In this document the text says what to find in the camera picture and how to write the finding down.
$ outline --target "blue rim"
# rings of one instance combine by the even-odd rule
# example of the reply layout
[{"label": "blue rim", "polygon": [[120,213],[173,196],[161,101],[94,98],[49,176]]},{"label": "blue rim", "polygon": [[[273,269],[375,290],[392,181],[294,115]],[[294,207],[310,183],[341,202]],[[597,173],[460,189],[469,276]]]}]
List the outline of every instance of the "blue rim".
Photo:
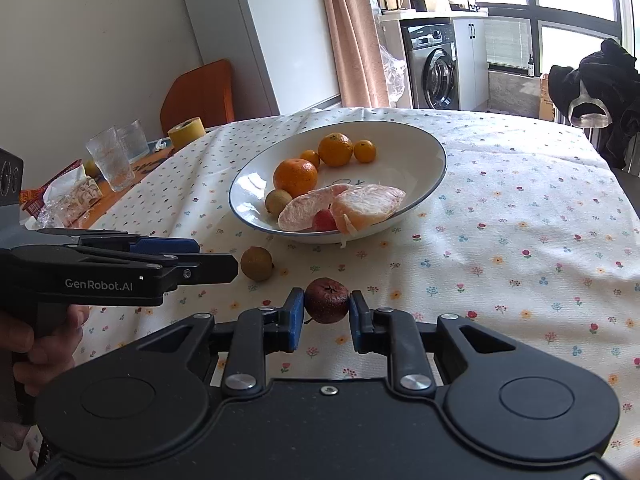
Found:
[{"label": "blue rim", "polygon": [[[348,123],[390,123],[390,121],[345,121],[345,122],[339,123],[339,124],[348,124]],[[402,213],[405,213],[405,212],[409,211],[409,209],[413,209],[414,207],[416,207],[420,202],[423,202],[429,195],[431,195],[431,193],[433,193],[436,190],[436,188],[442,182],[442,179],[447,174],[447,163],[448,163],[447,152],[444,149],[443,145],[440,143],[440,141],[436,138],[436,136],[434,136],[433,134],[430,134],[429,132],[427,132],[427,131],[425,131],[425,130],[423,130],[421,128],[413,126],[412,124],[404,124],[404,123],[396,123],[396,122],[394,122],[393,124],[403,124],[404,126],[409,126],[411,128],[415,128],[416,130],[420,130],[421,132],[427,134],[428,136],[433,137],[433,139],[438,143],[438,146],[442,150],[442,153],[444,154],[444,167],[442,168],[442,173],[440,174],[440,176],[437,179],[436,183],[433,186],[431,186],[431,189],[428,190],[427,193],[422,195],[419,199],[414,200],[409,205],[403,207],[400,211],[396,211],[389,218],[385,218],[382,222],[386,222],[387,220],[390,220],[391,218],[394,218],[394,217],[396,217],[398,215],[401,215]],[[320,128],[325,128],[327,126],[332,126],[332,124],[326,124],[325,126],[320,126],[319,128],[313,128],[311,130],[306,130],[306,131],[301,132],[301,133],[305,133],[306,134],[308,132],[312,132],[314,130],[319,130]],[[275,144],[272,144],[271,146],[269,146],[263,152],[258,153],[257,155],[254,156],[254,158],[252,158],[251,160],[248,160],[247,163],[240,169],[240,171],[238,171],[238,173],[236,174],[236,176],[233,179],[233,182],[231,183],[231,186],[229,187],[229,194],[228,194],[228,199],[227,200],[229,202],[229,207],[231,208],[231,211],[236,216],[236,218],[238,218],[242,223],[248,225],[249,227],[252,227],[253,229],[257,229],[258,231],[262,231],[263,233],[268,233],[268,234],[271,234],[271,235],[280,235],[280,236],[304,238],[304,237],[310,237],[310,236],[326,236],[326,235],[341,234],[341,232],[338,231],[337,229],[334,229],[333,231],[321,231],[321,232],[315,232],[314,231],[314,232],[306,232],[306,233],[301,233],[301,232],[297,232],[297,231],[279,231],[277,229],[267,229],[265,227],[260,227],[260,226],[257,226],[255,224],[251,224],[250,222],[248,222],[247,220],[242,218],[236,212],[236,209],[234,208],[233,204],[231,203],[231,190],[233,189],[233,186],[236,183],[236,180],[238,179],[238,176],[240,175],[240,173],[242,173],[242,170],[244,170],[244,168],[246,168],[251,162],[253,162],[255,158],[257,158],[258,156],[262,155],[267,150],[270,150],[271,148],[274,148],[275,146],[277,146],[281,142],[284,142],[287,139],[279,140]]]}]

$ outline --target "washing machine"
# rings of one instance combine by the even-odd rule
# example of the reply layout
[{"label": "washing machine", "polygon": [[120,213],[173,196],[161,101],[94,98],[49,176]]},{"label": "washing machine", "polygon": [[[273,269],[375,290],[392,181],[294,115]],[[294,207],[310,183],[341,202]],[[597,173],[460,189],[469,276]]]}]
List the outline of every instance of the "washing machine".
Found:
[{"label": "washing machine", "polygon": [[459,110],[453,25],[403,25],[414,108]]}]

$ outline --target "yellow tape roll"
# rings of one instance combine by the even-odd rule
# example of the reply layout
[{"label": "yellow tape roll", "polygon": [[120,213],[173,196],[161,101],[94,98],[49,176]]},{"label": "yellow tape roll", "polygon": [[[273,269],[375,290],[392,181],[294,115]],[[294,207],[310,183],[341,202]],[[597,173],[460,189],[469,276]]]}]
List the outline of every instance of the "yellow tape roll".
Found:
[{"label": "yellow tape roll", "polygon": [[204,133],[202,120],[200,120],[199,117],[194,117],[171,128],[169,130],[169,137],[171,137],[175,151],[178,152],[190,142],[203,137]]}]

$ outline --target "cardboard box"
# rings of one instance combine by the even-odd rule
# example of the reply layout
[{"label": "cardboard box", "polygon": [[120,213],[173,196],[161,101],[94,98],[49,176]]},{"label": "cardboard box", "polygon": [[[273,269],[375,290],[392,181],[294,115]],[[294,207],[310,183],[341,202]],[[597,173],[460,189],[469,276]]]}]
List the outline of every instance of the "cardboard box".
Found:
[{"label": "cardboard box", "polygon": [[556,107],[549,98],[549,74],[540,76],[540,113],[538,117],[545,121],[554,121]]}]

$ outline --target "washing machine door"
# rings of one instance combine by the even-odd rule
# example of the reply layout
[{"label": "washing machine door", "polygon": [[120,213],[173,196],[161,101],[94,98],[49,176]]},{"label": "washing machine door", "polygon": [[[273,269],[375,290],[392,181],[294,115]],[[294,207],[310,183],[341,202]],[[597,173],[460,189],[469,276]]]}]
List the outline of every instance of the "washing machine door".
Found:
[{"label": "washing machine door", "polygon": [[422,70],[422,92],[431,108],[447,110],[453,108],[456,87],[454,61],[443,48],[434,49]]}]

